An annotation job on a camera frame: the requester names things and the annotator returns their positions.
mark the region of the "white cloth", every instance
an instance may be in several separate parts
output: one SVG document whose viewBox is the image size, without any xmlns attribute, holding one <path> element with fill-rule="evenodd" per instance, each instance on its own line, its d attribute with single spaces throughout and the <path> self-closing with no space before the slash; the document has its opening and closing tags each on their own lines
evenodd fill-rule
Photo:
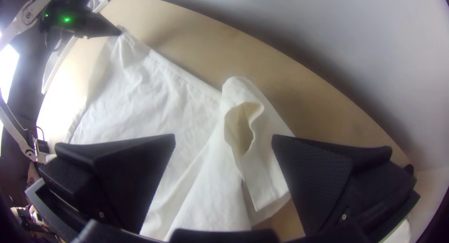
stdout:
<svg viewBox="0 0 449 243">
<path fill-rule="evenodd" d="M 177 228 L 246 230 L 290 198 L 271 138 L 293 133 L 250 81 L 232 77 L 220 93 L 127 32 L 108 40 L 98 65 L 100 86 L 71 143 L 176 138 L 140 234 L 168 241 Z"/>
</svg>

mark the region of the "gray surface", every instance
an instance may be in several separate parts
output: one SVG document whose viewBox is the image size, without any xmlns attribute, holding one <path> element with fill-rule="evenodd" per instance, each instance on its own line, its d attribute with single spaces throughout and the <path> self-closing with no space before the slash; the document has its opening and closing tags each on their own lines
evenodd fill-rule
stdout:
<svg viewBox="0 0 449 243">
<path fill-rule="evenodd" d="M 318 73 L 367 111 L 418 169 L 449 166 L 445 0 L 166 1 L 247 32 Z"/>
</svg>

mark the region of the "cable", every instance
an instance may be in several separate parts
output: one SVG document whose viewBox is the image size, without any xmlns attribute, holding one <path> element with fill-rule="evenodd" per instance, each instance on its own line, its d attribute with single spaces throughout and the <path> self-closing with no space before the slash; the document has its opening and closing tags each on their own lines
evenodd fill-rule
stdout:
<svg viewBox="0 0 449 243">
<path fill-rule="evenodd" d="M 41 130 L 41 132 L 42 132 L 42 140 L 45 141 L 45 136 L 43 135 L 43 130 L 42 130 L 42 128 L 41 128 L 41 127 L 38 127 L 37 125 L 36 125 L 36 128 L 39 129 L 39 130 Z"/>
</svg>

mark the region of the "wooden tabletop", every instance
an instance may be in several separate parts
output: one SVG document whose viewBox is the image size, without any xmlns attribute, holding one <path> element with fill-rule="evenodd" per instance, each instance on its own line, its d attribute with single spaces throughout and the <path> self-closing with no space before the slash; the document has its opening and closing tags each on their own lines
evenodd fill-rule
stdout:
<svg viewBox="0 0 449 243">
<path fill-rule="evenodd" d="M 231 76 L 247 77 L 301 138 L 393 148 L 397 144 L 364 111 L 300 63 L 265 43 L 204 15 L 160 0 L 112 0 L 101 12 L 167 59 L 220 89 Z M 106 38 L 80 39 L 60 67 L 44 100 L 38 125 L 50 144 L 64 140 L 74 114 L 84 107 L 97 79 L 93 70 Z M 257 226 L 281 240 L 303 236 L 292 202 Z"/>
</svg>

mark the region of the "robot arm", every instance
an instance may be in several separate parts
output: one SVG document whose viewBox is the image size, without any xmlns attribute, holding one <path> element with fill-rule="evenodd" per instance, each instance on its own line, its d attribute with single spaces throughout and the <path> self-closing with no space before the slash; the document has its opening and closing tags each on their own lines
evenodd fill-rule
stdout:
<svg viewBox="0 0 449 243">
<path fill-rule="evenodd" d="M 32 131 L 28 128 L 23 128 L 1 97 L 1 93 L 0 120 L 3 123 L 3 127 L 5 127 L 17 144 L 19 144 L 20 150 L 23 154 L 25 154 L 25 156 L 27 156 L 31 161 L 46 163 L 45 158 L 49 152 L 47 142 L 38 140 Z"/>
</svg>

